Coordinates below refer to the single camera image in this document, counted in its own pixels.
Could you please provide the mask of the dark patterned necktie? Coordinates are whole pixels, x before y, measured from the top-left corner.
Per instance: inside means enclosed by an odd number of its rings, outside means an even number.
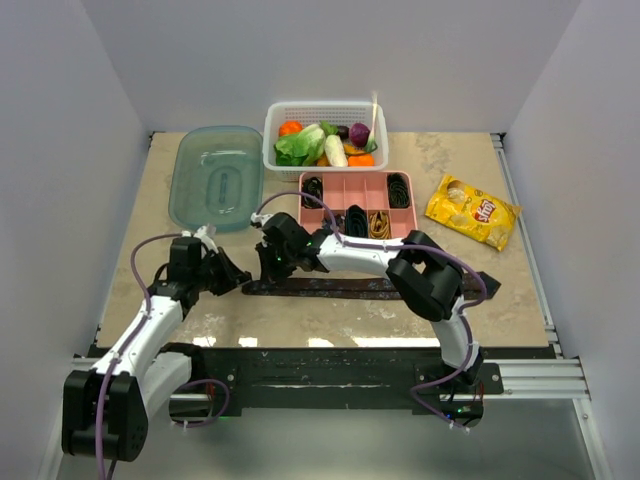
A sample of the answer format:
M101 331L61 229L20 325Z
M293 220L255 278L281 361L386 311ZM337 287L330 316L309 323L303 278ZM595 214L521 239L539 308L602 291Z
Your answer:
M393 284L383 278L288 278L276 283L255 280L242 286L244 295L314 297L359 300L400 300Z

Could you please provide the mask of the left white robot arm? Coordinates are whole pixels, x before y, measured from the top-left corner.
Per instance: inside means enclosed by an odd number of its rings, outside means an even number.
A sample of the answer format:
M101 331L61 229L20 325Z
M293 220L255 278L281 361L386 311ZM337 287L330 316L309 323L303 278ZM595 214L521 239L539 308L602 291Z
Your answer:
M203 293L221 296L251 279L206 231L170 234L168 260L143 286L139 311L115 344L63 387L61 447L74 456L131 462L150 419L179 387L200 390L207 368L188 349L165 347Z

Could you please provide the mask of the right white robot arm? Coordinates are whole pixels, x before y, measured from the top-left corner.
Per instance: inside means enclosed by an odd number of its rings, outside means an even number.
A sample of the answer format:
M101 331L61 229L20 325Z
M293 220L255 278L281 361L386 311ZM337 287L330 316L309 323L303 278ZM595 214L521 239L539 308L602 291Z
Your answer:
M448 254L425 233L372 240L330 229L305 230L287 213L251 216L262 232L257 244L262 273L271 281L307 272L355 272L390 281L401 300L432 324L446 366L442 380L459 393L481 380L482 356L466 310L482 303L486 285L470 267Z

